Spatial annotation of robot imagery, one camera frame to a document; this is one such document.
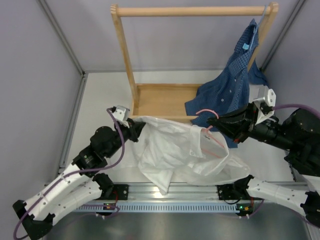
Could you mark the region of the white shirt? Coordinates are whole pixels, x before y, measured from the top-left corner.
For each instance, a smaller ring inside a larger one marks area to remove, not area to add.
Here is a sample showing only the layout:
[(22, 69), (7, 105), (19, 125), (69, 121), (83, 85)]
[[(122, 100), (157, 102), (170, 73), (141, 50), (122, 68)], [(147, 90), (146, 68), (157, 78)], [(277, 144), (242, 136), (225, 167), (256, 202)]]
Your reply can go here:
[(204, 127), (152, 116), (145, 122), (138, 142), (127, 141), (117, 169), (135, 168), (162, 194), (167, 194), (172, 176), (198, 186), (232, 184), (250, 174), (250, 167), (231, 153), (225, 137)]

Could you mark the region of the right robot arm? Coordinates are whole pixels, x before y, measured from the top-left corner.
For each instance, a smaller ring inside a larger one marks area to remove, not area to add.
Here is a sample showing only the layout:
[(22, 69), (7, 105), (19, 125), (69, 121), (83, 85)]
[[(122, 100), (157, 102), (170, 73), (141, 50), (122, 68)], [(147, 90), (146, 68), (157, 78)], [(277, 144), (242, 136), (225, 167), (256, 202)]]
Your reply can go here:
[(207, 123), (242, 143), (248, 138), (287, 151), (284, 160), (308, 183), (295, 190), (260, 180), (251, 174), (233, 183), (218, 185), (221, 200), (267, 200), (289, 208), (310, 224), (320, 226), (320, 114), (302, 104), (269, 106), (249, 103)]

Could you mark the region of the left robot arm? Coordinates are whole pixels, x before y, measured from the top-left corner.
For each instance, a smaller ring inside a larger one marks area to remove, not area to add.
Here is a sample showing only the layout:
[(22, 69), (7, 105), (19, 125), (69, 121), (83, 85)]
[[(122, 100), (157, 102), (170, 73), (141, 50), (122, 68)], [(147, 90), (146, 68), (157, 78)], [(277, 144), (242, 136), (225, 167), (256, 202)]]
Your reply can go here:
[(128, 126), (116, 122), (114, 128), (98, 128), (90, 144), (54, 181), (35, 196), (17, 200), (12, 207), (27, 237), (39, 240), (78, 207), (92, 200), (112, 199), (114, 183), (102, 169), (127, 140), (137, 142), (144, 127), (145, 122), (128, 119)]

